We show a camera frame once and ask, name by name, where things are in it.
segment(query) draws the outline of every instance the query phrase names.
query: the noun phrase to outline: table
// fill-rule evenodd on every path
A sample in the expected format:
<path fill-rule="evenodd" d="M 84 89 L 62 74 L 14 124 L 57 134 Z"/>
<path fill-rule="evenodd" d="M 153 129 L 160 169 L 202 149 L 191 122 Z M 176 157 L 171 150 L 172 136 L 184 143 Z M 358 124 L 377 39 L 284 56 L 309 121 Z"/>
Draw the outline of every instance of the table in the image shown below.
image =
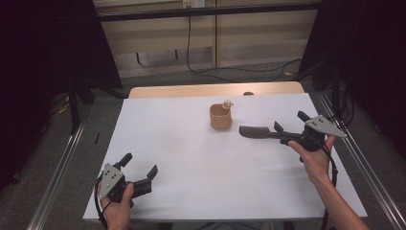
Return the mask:
<path fill-rule="evenodd" d="M 176 222 L 321 218 L 324 205 L 298 155 L 278 140 L 246 139 L 237 132 L 239 125 L 272 126 L 274 121 L 285 130 L 301 132 L 304 124 L 296 117 L 297 111 L 310 117 L 317 113 L 299 86 L 282 82 L 133 89 L 132 99 L 124 101 L 103 162 L 114 164 L 131 151 L 134 159 L 123 173 L 132 181 L 145 177 L 157 164 L 153 192 L 135 200 L 132 219 Z M 207 96 L 200 89 L 208 89 Z M 247 91 L 256 96 L 240 96 Z M 265 95 L 267 92 L 277 94 Z M 225 99 L 235 103 L 234 123 L 227 131 L 217 131 L 210 128 L 208 109 L 210 104 Z M 335 150 L 333 158 L 339 171 L 338 190 L 357 215 L 365 217 L 365 209 Z M 83 218 L 97 219 L 93 197 Z"/>

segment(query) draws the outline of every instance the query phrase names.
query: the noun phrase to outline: gray mounting plate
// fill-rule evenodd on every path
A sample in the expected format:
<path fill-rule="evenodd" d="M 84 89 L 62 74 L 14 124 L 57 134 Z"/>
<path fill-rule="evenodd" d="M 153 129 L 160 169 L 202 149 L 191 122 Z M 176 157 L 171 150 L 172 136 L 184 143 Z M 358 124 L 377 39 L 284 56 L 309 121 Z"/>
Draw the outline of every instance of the gray mounting plate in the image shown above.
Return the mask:
<path fill-rule="evenodd" d="M 104 199 L 123 177 L 123 173 L 114 166 L 106 164 L 102 172 L 100 199 Z"/>
<path fill-rule="evenodd" d="M 323 115 L 319 115 L 315 118 L 312 118 L 305 122 L 308 127 L 313 128 L 318 132 L 322 132 L 324 134 L 332 134 L 334 136 L 346 138 L 347 134 L 340 130 L 338 127 L 333 125 L 328 119 L 326 119 Z"/>

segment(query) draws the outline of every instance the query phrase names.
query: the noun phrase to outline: black horizontal bar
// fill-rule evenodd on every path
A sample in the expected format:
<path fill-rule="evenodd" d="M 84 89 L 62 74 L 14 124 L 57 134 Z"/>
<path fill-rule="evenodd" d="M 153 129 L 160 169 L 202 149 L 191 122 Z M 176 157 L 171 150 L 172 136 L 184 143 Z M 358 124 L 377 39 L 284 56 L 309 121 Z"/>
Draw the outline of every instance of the black horizontal bar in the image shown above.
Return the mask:
<path fill-rule="evenodd" d="M 108 21 L 126 21 L 126 20 L 153 19 L 153 18 L 207 16 L 207 15 L 239 14 L 239 13 L 254 13 L 254 12 L 296 12 L 296 11 L 318 10 L 320 5 L 321 2 L 307 2 L 307 3 L 270 4 L 257 6 L 175 9 L 165 11 L 116 12 L 116 13 L 100 13 L 98 16 L 95 17 L 86 17 L 86 16 L 63 17 L 57 18 L 56 21 L 97 20 L 100 22 L 108 22 Z"/>

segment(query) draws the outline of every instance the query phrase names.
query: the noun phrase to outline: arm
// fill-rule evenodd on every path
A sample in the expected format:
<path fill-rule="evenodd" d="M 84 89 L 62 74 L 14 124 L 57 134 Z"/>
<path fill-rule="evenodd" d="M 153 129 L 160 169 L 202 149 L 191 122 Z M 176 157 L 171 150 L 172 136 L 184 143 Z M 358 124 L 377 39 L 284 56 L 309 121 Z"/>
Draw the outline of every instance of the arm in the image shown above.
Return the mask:
<path fill-rule="evenodd" d="M 108 230 L 127 230 L 129 229 L 130 207 L 129 203 L 134 191 L 134 185 L 129 183 L 125 187 L 122 202 L 111 202 L 109 197 L 101 200 L 101 207 L 104 210 L 104 216 L 107 221 Z"/>
<path fill-rule="evenodd" d="M 334 136 L 328 136 L 326 139 L 326 145 L 330 151 L 334 140 Z M 294 141 L 290 141 L 288 144 L 304 160 L 308 177 L 316 187 L 337 229 L 369 229 L 332 185 L 328 177 L 329 162 L 326 154 L 321 149 L 309 152 Z"/>

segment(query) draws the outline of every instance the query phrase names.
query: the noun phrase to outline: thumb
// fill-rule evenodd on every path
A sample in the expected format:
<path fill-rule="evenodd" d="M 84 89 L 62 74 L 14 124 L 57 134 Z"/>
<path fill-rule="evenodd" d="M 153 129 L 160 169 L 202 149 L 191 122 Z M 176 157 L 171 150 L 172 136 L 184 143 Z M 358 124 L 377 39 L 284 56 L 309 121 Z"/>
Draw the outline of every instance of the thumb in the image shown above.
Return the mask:
<path fill-rule="evenodd" d="M 301 146 L 301 144 L 295 142 L 295 141 L 289 141 L 287 143 L 293 150 L 295 150 L 299 155 L 301 155 L 302 159 L 307 158 L 308 152 L 305 148 Z"/>
<path fill-rule="evenodd" d="M 124 201 L 125 203 L 129 203 L 132 194 L 134 193 L 134 184 L 133 183 L 129 183 L 124 190 L 123 193 L 123 199 L 122 201 Z"/>

